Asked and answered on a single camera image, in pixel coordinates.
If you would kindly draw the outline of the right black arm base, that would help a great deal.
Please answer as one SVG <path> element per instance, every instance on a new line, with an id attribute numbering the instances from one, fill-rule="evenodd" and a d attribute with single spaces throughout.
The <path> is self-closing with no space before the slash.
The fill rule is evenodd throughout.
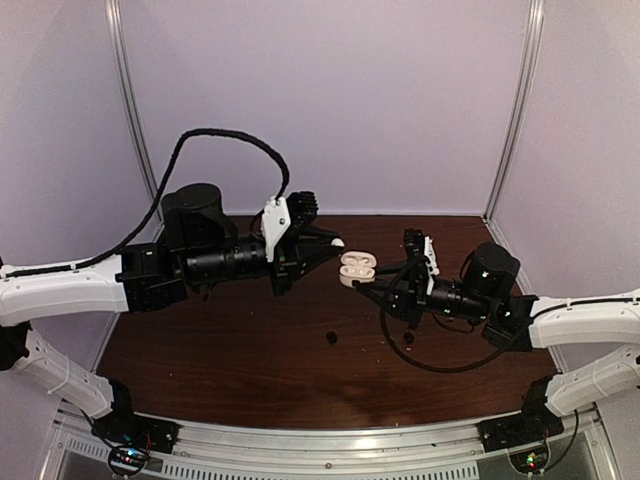
<path id="1" fill-rule="evenodd" d="M 481 421 L 477 428 L 486 453 L 541 442 L 564 432 L 562 418 L 546 406 L 546 389 L 552 376 L 534 381 L 518 413 Z"/>

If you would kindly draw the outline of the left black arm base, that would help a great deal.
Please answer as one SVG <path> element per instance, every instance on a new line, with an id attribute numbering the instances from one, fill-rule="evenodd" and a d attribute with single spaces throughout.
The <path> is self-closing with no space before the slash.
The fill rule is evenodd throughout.
<path id="1" fill-rule="evenodd" d="M 108 385 L 113 397 L 110 410 L 101 417 L 92 417 L 92 432 L 110 443 L 171 454 L 178 438 L 178 424 L 135 413 L 129 389 L 115 379 L 109 379 Z"/>

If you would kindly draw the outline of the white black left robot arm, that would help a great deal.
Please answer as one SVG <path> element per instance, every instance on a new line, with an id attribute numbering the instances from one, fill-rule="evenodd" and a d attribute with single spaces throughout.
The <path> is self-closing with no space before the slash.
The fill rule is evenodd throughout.
<path id="1" fill-rule="evenodd" d="M 222 207 L 220 189 L 187 185 L 161 200 L 164 228 L 151 243 L 121 247 L 95 264 L 1 269 L 1 367 L 33 375 L 48 393 L 74 404 L 123 444 L 144 433 L 128 388 L 79 367 L 50 347 L 36 319 L 85 312 L 165 309 L 230 281 L 269 278 L 274 295 L 339 256 L 344 241 L 314 226 L 314 193 L 268 200 L 262 235 L 241 235 Z"/>

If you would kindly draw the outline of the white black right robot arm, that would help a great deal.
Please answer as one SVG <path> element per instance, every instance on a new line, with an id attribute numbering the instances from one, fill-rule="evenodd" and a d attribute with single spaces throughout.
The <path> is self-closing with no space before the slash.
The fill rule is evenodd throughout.
<path id="1" fill-rule="evenodd" d="M 520 262 L 495 243 L 478 245 L 465 259 L 459 279 L 441 276 L 433 241 L 421 231 L 406 230 L 403 246 L 407 260 L 394 266 L 378 266 L 375 256 L 367 252 L 346 252 L 341 257 L 341 283 L 379 306 L 385 336 L 390 334 L 390 317 L 412 329 L 425 314 L 480 326 L 482 337 L 496 350 L 466 365 L 467 370 L 508 351 L 616 344 L 616 350 L 585 366 L 533 383 L 527 408 L 512 423 L 519 440 L 535 440 L 550 426 L 551 414 L 562 417 L 638 386 L 637 290 L 576 299 L 516 295 L 513 288 Z"/>

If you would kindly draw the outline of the white earbud charging case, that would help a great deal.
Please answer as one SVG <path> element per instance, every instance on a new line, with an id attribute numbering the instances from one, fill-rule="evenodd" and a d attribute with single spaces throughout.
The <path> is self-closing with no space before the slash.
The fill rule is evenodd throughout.
<path id="1" fill-rule="evenodd" d="M 375 281 L 376 257 L 367 252 L 349 251 L 340 257 L 339 280 L 343 286 L 354 288 L 355 283 Z"/>

